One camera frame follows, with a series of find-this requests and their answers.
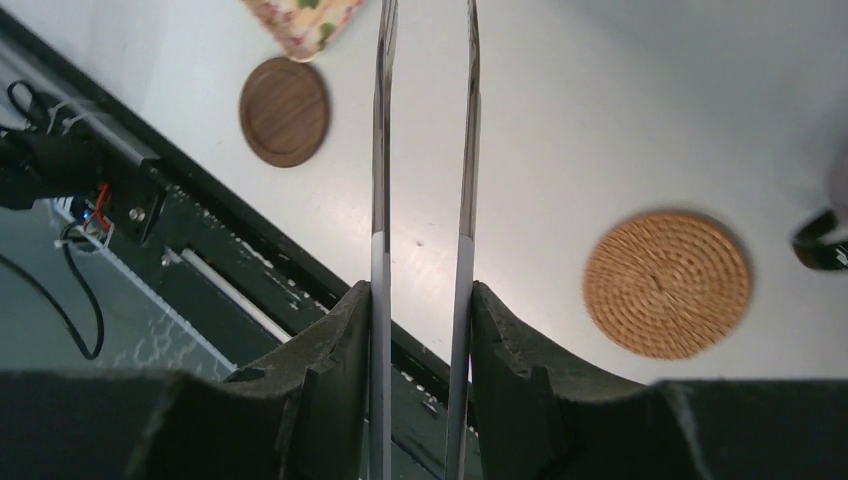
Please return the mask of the floral dessert tray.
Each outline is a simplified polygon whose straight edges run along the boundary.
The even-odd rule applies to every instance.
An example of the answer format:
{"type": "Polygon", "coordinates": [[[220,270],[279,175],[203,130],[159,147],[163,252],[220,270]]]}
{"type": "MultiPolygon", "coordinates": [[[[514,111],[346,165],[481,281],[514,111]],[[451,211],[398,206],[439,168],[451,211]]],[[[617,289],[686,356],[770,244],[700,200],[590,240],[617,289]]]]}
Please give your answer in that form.
{"type": "Polygon", "coordinates": [[[364,0],[244,0],[242,4],[297,63],[314,60],[366,4],[364,0]]]}

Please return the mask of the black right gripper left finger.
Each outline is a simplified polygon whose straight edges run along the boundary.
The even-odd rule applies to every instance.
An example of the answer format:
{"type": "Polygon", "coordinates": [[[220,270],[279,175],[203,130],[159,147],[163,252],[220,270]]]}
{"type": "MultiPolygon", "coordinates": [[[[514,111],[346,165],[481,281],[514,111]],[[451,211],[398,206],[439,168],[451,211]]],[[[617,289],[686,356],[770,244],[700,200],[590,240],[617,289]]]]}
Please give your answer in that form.
{"type": "Polygon", "coordinates": [[[181,370],[1,375],[5,479],[355,479],[370,285],[222,382],[181,370]]]}

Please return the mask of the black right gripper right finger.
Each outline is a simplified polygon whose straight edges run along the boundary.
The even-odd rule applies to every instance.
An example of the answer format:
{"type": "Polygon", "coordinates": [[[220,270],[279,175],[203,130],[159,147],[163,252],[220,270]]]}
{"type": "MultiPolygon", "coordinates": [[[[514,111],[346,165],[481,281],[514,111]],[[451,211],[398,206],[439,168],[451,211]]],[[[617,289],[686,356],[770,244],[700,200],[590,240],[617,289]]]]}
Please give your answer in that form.
{"type": "Polygon", "coordinates": [[[487,479],[843,479],[847,385],[672,380],[596,367],[471,296],[472,405],[487,479]]]}

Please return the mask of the dark wooden coaster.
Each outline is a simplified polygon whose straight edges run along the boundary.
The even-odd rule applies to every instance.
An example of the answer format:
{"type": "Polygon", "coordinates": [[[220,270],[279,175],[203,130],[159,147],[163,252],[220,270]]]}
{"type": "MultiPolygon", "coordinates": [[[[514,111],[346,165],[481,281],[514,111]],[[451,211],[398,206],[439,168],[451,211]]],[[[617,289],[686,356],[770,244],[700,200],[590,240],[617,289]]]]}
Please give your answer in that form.
{"type": "Polygon", "coordinates": [[[331,124],[326,83],[312,66],[270,58],[247,77],[239,121],[251,150],[265,163],[293,168],[312,158],[331,124]]]}

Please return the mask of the silver metal tongs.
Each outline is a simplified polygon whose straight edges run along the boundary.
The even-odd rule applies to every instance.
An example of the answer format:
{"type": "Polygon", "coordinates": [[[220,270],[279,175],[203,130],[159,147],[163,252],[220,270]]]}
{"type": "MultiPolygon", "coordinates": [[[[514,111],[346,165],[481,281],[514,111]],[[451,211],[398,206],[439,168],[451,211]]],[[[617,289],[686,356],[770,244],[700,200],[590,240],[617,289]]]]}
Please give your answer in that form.
{"type": "MultiPolygon", "coordinates": [[[[369,464],[372,479],[387,479],[392,470],[391,443],[391,241],[390,241],[390,127],[391,86],[397,32],[398,4],[382,4],[377,42],[373,100],[371,340],[369,378],[369,464]]],[[[477,185],[482,97],[478,7],[467,4],[469,73],[460,201],[457,270],[449,373],[449,399],[444,476],[465,476],[468,432],[471,298],[474,283],[477,185]]]]}

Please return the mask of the purple mug black handle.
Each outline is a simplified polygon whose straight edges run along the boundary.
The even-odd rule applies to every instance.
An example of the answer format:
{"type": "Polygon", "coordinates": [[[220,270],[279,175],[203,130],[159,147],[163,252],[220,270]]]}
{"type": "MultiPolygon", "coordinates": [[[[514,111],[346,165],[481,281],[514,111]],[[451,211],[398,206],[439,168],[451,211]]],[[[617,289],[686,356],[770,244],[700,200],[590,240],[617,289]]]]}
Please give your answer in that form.
{"type": "Polygon", "coordinates": [[[847,227],[847,152],[832,163],[826,178],[829,206],[795,232],[791,247],[800,263],[813,271],[847,270],[847,239],[826,237],[847,227]]]}

